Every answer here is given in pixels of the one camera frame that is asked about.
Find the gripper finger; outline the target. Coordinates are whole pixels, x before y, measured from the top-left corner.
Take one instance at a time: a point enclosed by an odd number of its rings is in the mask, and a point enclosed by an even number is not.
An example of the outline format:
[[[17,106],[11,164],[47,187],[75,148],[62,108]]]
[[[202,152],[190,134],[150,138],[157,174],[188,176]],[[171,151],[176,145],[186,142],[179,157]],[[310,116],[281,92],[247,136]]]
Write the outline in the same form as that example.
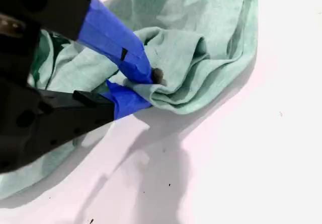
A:
[[[1,173],[15,171],[68,141],[148,108],[129,88],[97,94],[37,90],[1,80]]]
[[[141,40],[100,0],[1,0],[2,74],[26,81],[42,29],[106,56],[133,82],[162,82]]]

